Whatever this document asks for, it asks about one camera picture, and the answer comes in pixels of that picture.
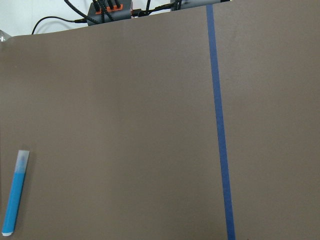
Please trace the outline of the blue marker pen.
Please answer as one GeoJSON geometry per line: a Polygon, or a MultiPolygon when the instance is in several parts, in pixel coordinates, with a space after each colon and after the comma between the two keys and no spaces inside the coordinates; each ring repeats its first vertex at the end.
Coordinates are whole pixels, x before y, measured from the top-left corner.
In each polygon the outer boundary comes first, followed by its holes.
{"type": "Polygon", "coordinates": [[[29,155],[30,152],[28,150],[19,150],[17,154],[8,204],[1,231],[1,234],[4,237],[11,236],[15,230],[29,155]]]}

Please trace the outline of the grey usb hub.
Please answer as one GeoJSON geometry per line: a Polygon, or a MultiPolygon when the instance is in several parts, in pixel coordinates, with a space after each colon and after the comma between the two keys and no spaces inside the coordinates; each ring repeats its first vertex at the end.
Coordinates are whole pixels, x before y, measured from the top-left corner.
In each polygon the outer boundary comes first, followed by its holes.
{"type": "Polygon", "coordinates": [[[90,4],[87,16],[97,22],[109,23],[132,18],[132,0],[105,0],[105,11],[102,12],[98,0],[93,0],[90,4]]]}

